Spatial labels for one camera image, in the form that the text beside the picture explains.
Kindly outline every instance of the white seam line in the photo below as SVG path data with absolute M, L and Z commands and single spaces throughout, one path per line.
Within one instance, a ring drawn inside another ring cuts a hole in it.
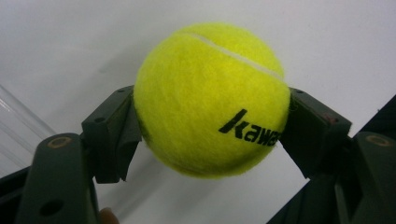
M 246 64 L 250 65 L 251 67 L 257 69 L 257 70 L 259 70 L 261 72 L 264 72 L 265 74 L 268 74 L 268 75 L 270 75 L 270 76 L 272 76 L 272 77 L 274 77 L 276 79 L 279 79 L 279 80 L 283 81 L 283 77 L 280 74 L 278 74 L 278 73 L 276 73 L 276 72 L 274 72 L 274 71 L 262 66 L 259 63 L 251 61 L 249 58 L 246 58 L 246 57 L 244 57 L 244 56 L 242 56 L 240 54 L 237 54 L 237 53 L 232 52 L 232 51 L 230 51 L 228 49 L 225 49 L 224 47 L 221 47 L 221 46 L 215 44 L 211 40 L 209 40 L 209 39 L 207 39 L 207 38 L 205 38 L 205 37 L 203 37 L 201 35 L 197 35 L 197 34 L 193 34 L 193 33 L 188 33 L 188 35 L 192 35 L 193 37 L 196 37 L 196 38 L 200 39 L 201 41 L 203 41 L 204 43 L 206 43 L 208 46 L 210 46 L 210 47 L 212 47 L 212 48 L 214 48 L 214 49 L 216 49 L 216 50 L 218 50 L 218 51 L 220 51 L 220 52 L 222 52 L 222 53 L 224 53 L 224 54 L 226 54 L 228 56 L 231 56 L 231 57 L 235 58 L 236 60 L 238 60 L 238 61 L 240 61 L 242 63 L 246 63 Z

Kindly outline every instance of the yellow tennis ball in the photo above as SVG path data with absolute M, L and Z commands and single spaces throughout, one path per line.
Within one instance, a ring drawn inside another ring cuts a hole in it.
M 134 106 L 154 155 L 185 175 L 239 175 L 282 134 L 290 90 L 274 53 L 225 23 L 182 28 L 143 62 Z

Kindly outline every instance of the white background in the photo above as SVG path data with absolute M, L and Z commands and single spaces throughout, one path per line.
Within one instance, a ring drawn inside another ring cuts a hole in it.
M 35 132 L 22 131 L 21 118 L 40 118 L 55 133 L 80 133 L 111 92 L 134 84 L 155 45 L 199 21 L 230 22 L 261 37 L 289 85 L 351 120 L 351 136 L 396 92 L 392 0 L 6 0 L 1 175 L 28 165 L 39 142 Z M 27 112 L 16 116 L 8 105 Z M 112 207 L 121 223 L 265 223 L 305 181 L 282 147 L 244 175 L 202 180 L 163 166 L 141 144 L 126 183 L 96 187 L 100 207 Z

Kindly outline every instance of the metal bolt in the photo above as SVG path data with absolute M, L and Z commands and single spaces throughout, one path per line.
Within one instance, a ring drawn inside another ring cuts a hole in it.
M 391 147 L 391 146 L 393 146 L 393 144 L 389 140 L 387 140 L 387 139 L 385 139 L 383 137 L 380 137 L 378 135 L 369 135 L 369 136 L 366 137 L 366 140 L 368 142 L 374 143 L 374 144 L 376 144 L 378 146 L 381 146 L 381 147 Z
M 71 138 L 69 137 L 57 137 L 52 139 L 48 144 L 47 147 L 50 148 L 59 148 L 59 147 L 65 147 L 67 146 L 70 142 L 72 141 Z

